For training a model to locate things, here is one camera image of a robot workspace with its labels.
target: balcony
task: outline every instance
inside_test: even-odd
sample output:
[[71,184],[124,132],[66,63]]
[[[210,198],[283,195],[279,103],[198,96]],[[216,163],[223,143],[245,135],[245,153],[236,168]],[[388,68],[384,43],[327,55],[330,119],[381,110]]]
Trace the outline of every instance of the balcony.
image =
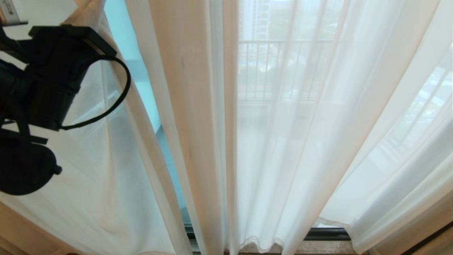
[[[270,101],[276,86],[284,86],[284,99],[314,100],[332,40],[318,40],[314,45],[312,42],[293,40],[286,45],[283,40],[239,41],[238,100]],[[289,47],[288,60],[282,63],[286,47]],[[313,53],[307,65],[310,47],[313,47]],[[284,70],[279,68],[283,64],[287,65]],[[284,78],[278,81],[279,75]]]

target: black cable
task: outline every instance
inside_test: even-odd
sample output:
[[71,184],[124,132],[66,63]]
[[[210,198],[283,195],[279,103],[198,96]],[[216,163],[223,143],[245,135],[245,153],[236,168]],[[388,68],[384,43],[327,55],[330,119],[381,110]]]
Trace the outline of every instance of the black cable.
[[69,130],[69,129],[73,129],[73,128],[81,128],[83,126],[86,126],[88,124],[91,124],[91,123],[94,123],[102,118],[104,118],[105,116],[107,116],[109,113],[113,112],[113,110],[115,110],[124,100],[124,98],[126,97],[127,95],[127,92],[129,91],[129,87],[130,87],[130,83],[131,83],[131,78],[130,78],[130,72],[129,72],[129,69],[127,68],[126,64],[124,64],[123,61],[121,61],[119,58],[117,57],[114,57],[114,56],[107,56],[107,55],[99,55],[99,56],[96,56],[92,59],[90,59],[83,67],[82,67],[82,70],[81,72],[85,71],[86,69],[88,69],[90,67],[91,64],[93,64],[94,62],[96,61],[99,61],[99,60],[109,60],[109,61],[116,61],[117,63],[119,63],[123,68],[124,70],[126,71],[126,75],[127,75],[127,81],[126,81],[126,86],[124,87],[124,90],[123,92],[121,93],[120,97],[116,100],[116,102],[112,105],[112,107],[110,107],[107,111],[105,111],[103,114],[97,116],[97,117],[94,117],[94,118],[91,118],[89,120],[86,120],[86,121],[83,121],[83,122],[80,122],[80,123],[77,123],[77,124],[74,124],[74,125],[70,125],[70,126],[61,126],[60,128],[63,129],[63,130]]

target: curtain fold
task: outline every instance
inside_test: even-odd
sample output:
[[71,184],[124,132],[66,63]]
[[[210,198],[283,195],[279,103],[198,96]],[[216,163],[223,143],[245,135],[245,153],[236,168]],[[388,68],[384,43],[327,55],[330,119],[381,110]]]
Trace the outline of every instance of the curtain fold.
[[[88,25],[117,49],[103,14],[103,0],[77,1],[78,8],[72,1],[23,4],[29,25],[9,28],[7,33],[14,39],[25,39],[32,25],[59,25],[69,16],[66,24]],[[4,55],[2,59],[17,62]],[[108,109],[119,97],[125,79],[119,65],[93,64],[65,123],[80,122]],[[87,254],[192,252],[134,82],[125,103],[94,124],[60,132],[31,127],[31,133],[49,138],[47,146],[63,172],[32,194],[0,194],[3,203]]]
[[203,254],[293,254],[315,221],[362,253],[451,190],[450,1],[139,2]]
[[376,255],[400,255],[453,221],[453,191],[369,250]]

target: metal railing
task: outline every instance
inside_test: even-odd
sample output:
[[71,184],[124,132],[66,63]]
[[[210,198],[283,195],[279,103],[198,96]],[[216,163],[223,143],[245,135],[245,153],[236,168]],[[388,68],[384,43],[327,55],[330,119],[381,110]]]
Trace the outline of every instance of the metal railing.
[[[238,99],[272,99],[276,86],[284,86],[283,97],[313,100],[323,59],[332,40],[243,40],[239,41]],[[283,63],[283,51],[289,47]],[[279,79],[282,65],[285,74]]]

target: white sheer curtain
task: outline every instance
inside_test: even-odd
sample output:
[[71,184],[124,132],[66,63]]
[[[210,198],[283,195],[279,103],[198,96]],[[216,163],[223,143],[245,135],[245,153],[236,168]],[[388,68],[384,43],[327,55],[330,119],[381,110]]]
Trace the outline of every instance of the white sheer curtain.
[[380,241],[369,251],[373,254],[403,254],[436,231],[453,222],[453,192],[420,213],[398,231]]
[[451,2],[274,2],[267,33],[248,30],[256,3],[240,8],[240,240],[292,254],[320,216],[360,254],[453,187]]
[[451,1],[126,2],[203,254],[448,201]]
[[[291,255],[318,221],[345,227],[359,254],[392,255],[392,235],[451,215],[450,0],[125,2],[202,254],[255,242]],[[52,3],[61,17],[34,3],[31,23],[75,9]],[[109,39],[103,1],[78,3],[69,21]],[[123,84],[119,67],[93,65],[67,121]],[[135,86],[99,123],[32,132],[64,170],[2,194],[8,206],[87,253],[191,252]]]
[[[92,27],[116,48],[103,0],[22,3],[29,25],[7,28],[11,38],[26,39],[33,25],[66,20]],[[6,54],[1,57],[24,66]],[[104,112],[124,85],[121,66],[93,64],[65,123]],[[94,124],[59,132],[32,127],[31,133],[49,138],[47,146],[63,172],[32,194],[0,194],[3,203],[87,254],[191,253],[176,195],[135,84],[121,106]]]

